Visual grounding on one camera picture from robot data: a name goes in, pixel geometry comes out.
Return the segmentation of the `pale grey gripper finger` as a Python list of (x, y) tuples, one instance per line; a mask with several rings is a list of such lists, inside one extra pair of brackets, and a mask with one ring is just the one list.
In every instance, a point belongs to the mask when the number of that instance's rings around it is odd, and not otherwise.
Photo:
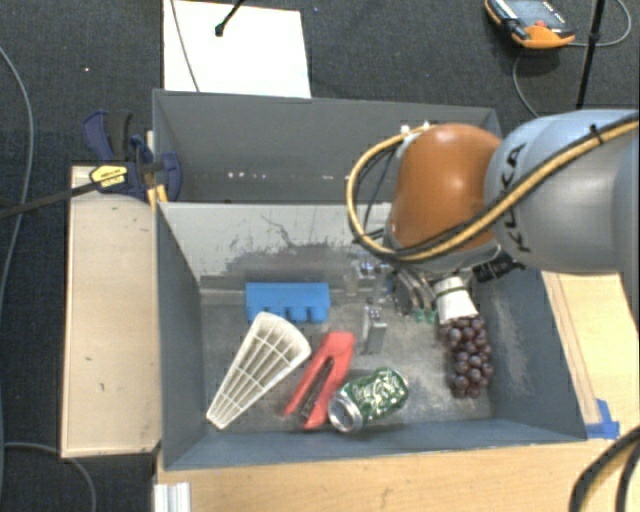
[(374, 355), (381, 352), (388, 324), (379, 307), (367, 306), (363, 319), (363, 353)]
[(371, 267), (367, 261), (353, 260), (344, 274), (344, 290), (347, 296), (371, 288)]

